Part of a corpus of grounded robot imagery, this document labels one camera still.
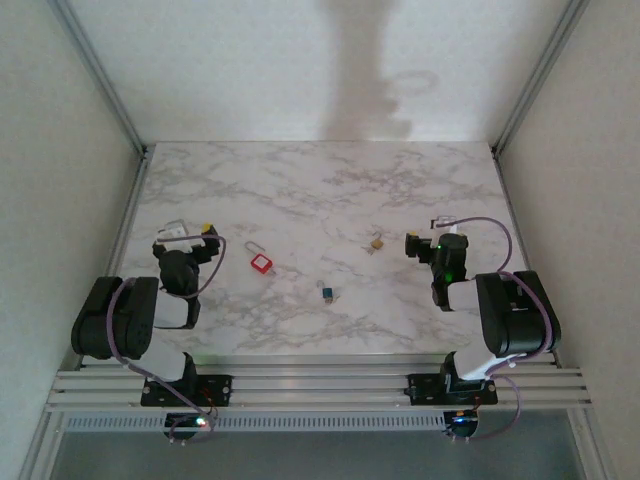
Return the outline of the red padlock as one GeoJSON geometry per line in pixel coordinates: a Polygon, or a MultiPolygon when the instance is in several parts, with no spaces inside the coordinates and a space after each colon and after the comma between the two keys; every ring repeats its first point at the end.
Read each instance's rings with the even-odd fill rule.
{"type": "Polygon", "coordinates": [[[266,250],[254,241],[246,241],[245,249],[252,254],[251,267],[261,274],[267,274],[273,267],[273,261],[266,256],[266,250]]]}

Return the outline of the controller board with LED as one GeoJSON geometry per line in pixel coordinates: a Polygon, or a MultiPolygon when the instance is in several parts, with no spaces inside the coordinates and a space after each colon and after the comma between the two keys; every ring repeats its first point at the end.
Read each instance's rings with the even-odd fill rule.
{"type": "Polygon", "coordinates": [[[460,440],[468,443],[477,431],[479,418],[476,410],[445,411],[443,416],[445,421],[443,433],[452,441],[460,440]]]}
{"type": "Polygon", "coordinates": [[[164,435],[171,444],[186,446],[208,440],[213,426],[208,417],[192,413],[170,413],[166,416],[164,435]]]}

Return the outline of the aluminium table side rail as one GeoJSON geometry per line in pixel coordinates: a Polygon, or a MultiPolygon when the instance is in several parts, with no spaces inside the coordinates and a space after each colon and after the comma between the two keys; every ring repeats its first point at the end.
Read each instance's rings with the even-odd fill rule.
{"type": "MultiPolygon", "coordinates": [[[[506,180],[504,179],[504,175],[503,175],[503,171],[502,171],[502,167],[500,166],[500,163],[498,161],[498,155],[497,153],[494,151],[494,149],[491,149],[491,154],[492,157],[494,159],[494,163],[496,165],[496,170],[497,170],[497,174],[504,192],[504,197],[505,197],[505,201],[507,203],[508,206],[508,210],[509,210],[509,214],[511,217],[511,223],[513,225],[513,229],[514,229],[514,237],[516,238],[517,244],[518,244],[518,251],[520,253],[520,256],[522,257],[523,261],[524,261],[524,265],[526,267],[530,267],[530,262],[529,262],[529,257],[527,255],[526,249],[525,249],[525,244],[521,235],[521,230],[519,228],[518,225],[518,221],[516,218],[516,214],[515,214],[515,210],[513,207],[513,203],[511,201],[511,197],[509,194],[509,190],[506,184],[506,180]]],[[[554,313],[554,310],[551,306],[550,303],[550,299],[546,293],[546,291],[544,290],[541,280],[538,280],[534,285],[531,285],[530,288],[533,290],[533,292],[536,294],[537,298],[540,300],[542,306],[544,307],[545,312],[548,314],[549,316],[549,320],[550,320],[550,330],[551,330],[551,341],[549,343],[549,346],[546,350],[544,350],[544,353],[552,353],[553,355],[555,355],[555,353],[553,352],[555,345],[559,342],[560,338],[561,338],[561,329],[559,327],[559,321],[557,319],[556,314],[554,313]]]]}
{"type": "Polygon", "coordinates": [[[117,273],[150,158],[147,153],[136,171],[107,274],[94,281],[71,330],[71,347],[76,354],[99,361],[113,359],[135,371],[139,369],[135,363],[151,343],[159,281],[155,277],[123,279],[117,273]]]}

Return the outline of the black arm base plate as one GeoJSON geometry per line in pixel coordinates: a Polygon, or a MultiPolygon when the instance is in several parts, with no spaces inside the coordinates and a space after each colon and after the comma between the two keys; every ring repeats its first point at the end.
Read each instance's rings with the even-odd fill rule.
{"type": "Polygon", "coordinates": [[[404,394],[412,406],[496,405],[493,381],[460,380],[452,375],[411,374],[404,394]]]}
{"type": "MultiPolygon", "coordinates": [[[[198,375],[193,380],[170,382],[176,391],[199,407],[227,407],[232,394],[231,375],[198,375]]],[[[186,403],[161,384],[146,380],[141,395],[144,407],[183,407],[186,403]]]]}

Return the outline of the aluminium rail frame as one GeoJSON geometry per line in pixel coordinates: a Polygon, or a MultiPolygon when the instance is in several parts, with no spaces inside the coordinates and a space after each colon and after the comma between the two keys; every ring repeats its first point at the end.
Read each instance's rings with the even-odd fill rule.
{"type": "MultiPolygon", "coordinates": [[[[408,375],[435,373],[438,354],[230,355],[197,359],[201,374],[232,376],[230,409],[257,411],[406,410],[408,375]]],[[[589,408],[586,381],[550,354],[500,372],[497,409],[589,408]]],[[[49,411],[134,411],[144,380],[113,360],[87,359],[77,370],[57,372],[49,411]]]]}

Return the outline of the aluminium frame post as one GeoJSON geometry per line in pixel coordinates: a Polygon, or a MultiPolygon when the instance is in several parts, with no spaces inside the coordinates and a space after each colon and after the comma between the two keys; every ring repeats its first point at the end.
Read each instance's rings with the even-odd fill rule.
{"type": "Polygon", "coordinates": [[[590,2],[591,0],[567,0],[538,60],[532,67],[530,75],[517,97],[514,107],[507,117],[504,127],[491,145],[492,157],[496,163],[500,162],[501,157],[515,138],[590,2]]]}
{"type": "Polygon", "coordinates": [[[27,452],[18,480],[49,480],[65,433],[65,414],[45,411],[27,452]]]}
{"type": "Polygon", "coordinates": [[[96,88],[134,151],[140,158],[144,158],[148,152],[148,146],[141,139],[70,0],[46,0],[46,3],[65,31],[71,45],[77,51],[96,88]]]}
{"type": "Polygon", "coordinates": [[[567,412],[585,480],[618,480],[595,413],[567,412]]]}

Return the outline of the aluminium lower frame post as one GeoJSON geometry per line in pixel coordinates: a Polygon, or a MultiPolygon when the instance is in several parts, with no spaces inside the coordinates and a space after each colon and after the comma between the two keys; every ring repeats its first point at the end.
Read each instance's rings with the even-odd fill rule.
{"type": "Polygon", "coordinates": [[[585,480],[618,480],[595,413],[567,412],[585,480]]]}
{"type": "Polygon", "coordinates": [[[65,414],[45,411],[27,452],[18,480],[49,480],[65,433],[65,414]]]}

